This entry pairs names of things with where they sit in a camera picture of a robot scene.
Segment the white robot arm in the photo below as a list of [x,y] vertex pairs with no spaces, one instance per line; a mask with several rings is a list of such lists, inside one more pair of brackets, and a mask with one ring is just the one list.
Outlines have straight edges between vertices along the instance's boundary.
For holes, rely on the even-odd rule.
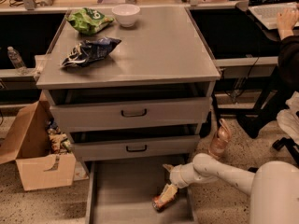
[[170,182],[153,199],[157,210],[172,202],[179,189],[221,179],[250,196],[249,224],[299,224],[299,168],[287,162],[270,161],[253,173],[199,153],[187,164],[164,168]]

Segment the person's hand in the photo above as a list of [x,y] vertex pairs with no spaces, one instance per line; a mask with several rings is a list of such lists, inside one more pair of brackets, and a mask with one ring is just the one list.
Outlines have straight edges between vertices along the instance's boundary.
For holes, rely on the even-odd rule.
[[284,9],[282,13],[277,14],[278,34],[281,40],[293,35],[293,28],[299,20],[299,10]]

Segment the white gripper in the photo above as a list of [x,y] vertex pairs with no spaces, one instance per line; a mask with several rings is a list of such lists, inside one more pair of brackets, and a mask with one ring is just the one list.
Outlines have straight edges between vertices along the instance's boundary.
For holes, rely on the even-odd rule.
[[169,203],[174,200],[178,189],[188,187],[195,182],[196,172],[194,171],[193,164],[180,164],[173,166],[171,164],[163,164],[163,168],[170,173],[170,181],[172,184],[166,184],[163,192],[160,195],[160,203]]

